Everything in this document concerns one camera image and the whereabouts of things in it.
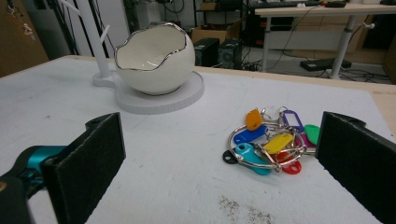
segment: keyboard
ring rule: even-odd
[[[292,2],[253,2],[249,4],[250,9],[256,8],[274,8],[274,7],[297,7],[299,3],[304,3],[306,7],[316,7],[320,5],[319,1],[292,1]]]

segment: power strip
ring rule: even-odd
[[[300,66],[309,72],[315,72],[315,71],[331,69],[333,63],[334,63],[334,59],[319,59],[319,60],[313,60],[313,61],[300,62]],[[352,66],[352,63],[343,60],[341,66],[343,68],[348,68],[348,67]]]

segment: white pole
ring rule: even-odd
[[[102,48],[102,41],[99,36],[99,32],[96,29],[95,21],[93,19],[92,11],[88,0],[77,0],[79,15],[84,22],[85,28],[87,29],[88,38],[90,39],[93,54],[99,66],[100,74],[102,77],[110,77],[110,70],[108,69],[108,62],[105,56],[105,52]]]

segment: round white base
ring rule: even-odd
[[[174,112],[198,101],[205,92],[204,80],[192,72],[188,80],[175,91],[164,95],[147,95],[126,85],[116,71],[111,76],[93,76],[93,85],[110,87],[116,91],[119,107],[133,114],[155,115]]]

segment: blue key tag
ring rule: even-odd
[[[268,162],[262,160],[260,157],[258,157],[254,153],[254,147],[253,147],[253,145],[251,145],[249,143],[239,144],[235,148],[235,152],[237,154],[243,156],[245,161],[249,161],[249,162],[256,163],[256,164],[262,164],[262,165],[268,164]],[[248,166],[248,168],[252,169],[258,175],[268,175],[272,171],[271,169],[257,168],[257,167],[251,167],[251,166]]]
[[[264,135],[266,130],[267,130],[267,126],[265,125],[260,125],[259,128],[257,128],[254,131],[244,130],[241,133],[236,134],[233,137],[233,141],[236,144],[248,143]]]
[[[302,133],[304,131],[304,126],[296,112],[292,110],[282,111],[282,118],[286,124],[297,130],[298,133]]]

